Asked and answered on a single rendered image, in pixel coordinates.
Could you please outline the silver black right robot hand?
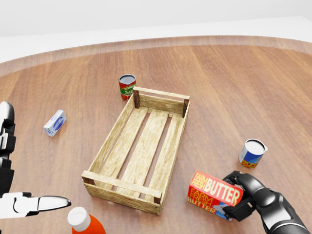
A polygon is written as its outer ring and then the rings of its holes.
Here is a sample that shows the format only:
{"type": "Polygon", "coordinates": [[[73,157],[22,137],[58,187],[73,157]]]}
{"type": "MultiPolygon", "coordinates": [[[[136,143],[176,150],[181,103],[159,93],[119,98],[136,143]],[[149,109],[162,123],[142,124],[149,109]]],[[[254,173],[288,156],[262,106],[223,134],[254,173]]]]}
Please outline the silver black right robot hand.
{"type": "Polygon", "coordinates": [[[240,202],[222,209],[226,215],[238,221],[242,221],[257,210],[262,220],[268,217],[269,211],[276,207],[278,197],[275,192],[264,186],[258,179],[249,173],[233,171],[223,178],[223,181],[231,185],[239,185],[243,188],[243,196],[240,202]]]}

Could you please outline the orange bottle with white cap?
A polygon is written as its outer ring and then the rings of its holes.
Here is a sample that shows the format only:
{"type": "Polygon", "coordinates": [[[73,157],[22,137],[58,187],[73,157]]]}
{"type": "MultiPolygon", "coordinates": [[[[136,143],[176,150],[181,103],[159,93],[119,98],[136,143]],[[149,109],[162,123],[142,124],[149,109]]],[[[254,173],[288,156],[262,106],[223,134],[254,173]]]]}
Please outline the orange bottle with white cap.
{"type": "Polygon", "coordinates": [[[83,207],[74,207],[67,216],[72,234],[106,234],[103,225],[83,207]]]}

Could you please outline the red tomato sauce tin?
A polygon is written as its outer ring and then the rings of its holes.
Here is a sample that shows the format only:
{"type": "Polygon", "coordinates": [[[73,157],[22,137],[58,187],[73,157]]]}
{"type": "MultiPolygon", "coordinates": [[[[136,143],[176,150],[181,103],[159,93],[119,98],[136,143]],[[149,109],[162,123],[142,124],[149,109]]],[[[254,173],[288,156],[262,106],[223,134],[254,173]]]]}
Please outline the red tomato sauce tin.
{"type": "Polygon", "coordinates": [[[136,86],[136,77],[134,75],[125,74],[119,79],[120,93],[123,100],[128,100],[133,94],[133,88],[136,86]]]}

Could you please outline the blue yellow label tin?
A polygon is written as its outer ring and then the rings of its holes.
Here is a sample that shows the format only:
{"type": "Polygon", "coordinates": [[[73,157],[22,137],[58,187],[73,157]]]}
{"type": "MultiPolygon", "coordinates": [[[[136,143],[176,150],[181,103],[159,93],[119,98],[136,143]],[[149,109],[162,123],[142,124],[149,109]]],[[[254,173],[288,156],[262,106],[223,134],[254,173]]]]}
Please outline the blue yellow label tin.
{"type": "Polygon", "coordinates": [[[268,148],[261,141],[248,139],[244,144],[238,160],[243,166],[254,168],[267,150],[268,148]]]}

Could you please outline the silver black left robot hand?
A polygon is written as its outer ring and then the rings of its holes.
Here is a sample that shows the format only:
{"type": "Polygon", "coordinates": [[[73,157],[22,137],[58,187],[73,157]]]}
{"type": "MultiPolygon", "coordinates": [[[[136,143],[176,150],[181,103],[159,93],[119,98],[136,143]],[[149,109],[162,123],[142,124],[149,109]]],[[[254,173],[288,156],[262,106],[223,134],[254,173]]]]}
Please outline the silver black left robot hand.
{"type": "Polygon", "coordinates": [[[0,103],[0,219],[20,218],[65,208],[71,201],[55,195],[32,196],[29,192],[10,192],[14,170],[10,154],[15,149],[15,112],[7,101],[0,103]]]}

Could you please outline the small white blue box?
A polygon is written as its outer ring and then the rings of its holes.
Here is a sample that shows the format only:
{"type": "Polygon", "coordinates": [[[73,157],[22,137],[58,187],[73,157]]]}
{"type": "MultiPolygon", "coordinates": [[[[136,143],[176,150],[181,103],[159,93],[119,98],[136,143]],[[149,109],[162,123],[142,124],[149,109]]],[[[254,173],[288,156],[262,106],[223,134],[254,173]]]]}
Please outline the small white blue box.
{"type": "Polygon", "coordinates": [[[53,137],[56,132],[61,128],[61,126],[67,120],[63,110],[58,110],[52,118],[44,125],[44,130],[47,135],[53,137]]]}

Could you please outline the red yellow butter box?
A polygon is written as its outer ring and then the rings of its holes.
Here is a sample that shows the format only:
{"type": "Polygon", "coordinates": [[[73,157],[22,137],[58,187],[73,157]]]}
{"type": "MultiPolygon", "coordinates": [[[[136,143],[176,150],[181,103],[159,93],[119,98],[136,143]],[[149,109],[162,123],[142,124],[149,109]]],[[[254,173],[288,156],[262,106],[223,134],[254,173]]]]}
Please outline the red yellow butter box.
{"type": "Polygon", "coordinates": [[[187,200],[223,219],[232,221],[223,208],[235,206],[243,190],[212,175],[197,170],[190,182],[187,200]]]}

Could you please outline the wooden slat tray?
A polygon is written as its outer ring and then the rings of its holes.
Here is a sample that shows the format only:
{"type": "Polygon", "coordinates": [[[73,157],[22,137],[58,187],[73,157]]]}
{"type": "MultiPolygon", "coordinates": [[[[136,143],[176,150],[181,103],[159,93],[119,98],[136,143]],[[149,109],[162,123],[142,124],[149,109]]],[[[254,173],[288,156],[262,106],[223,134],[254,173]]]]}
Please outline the wooden slat tray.
{"type": "Polygon", "coordinates": [[[87,192],[159,215],[186,125],[186,95],[134,87],[88,170],[87,192]]]}

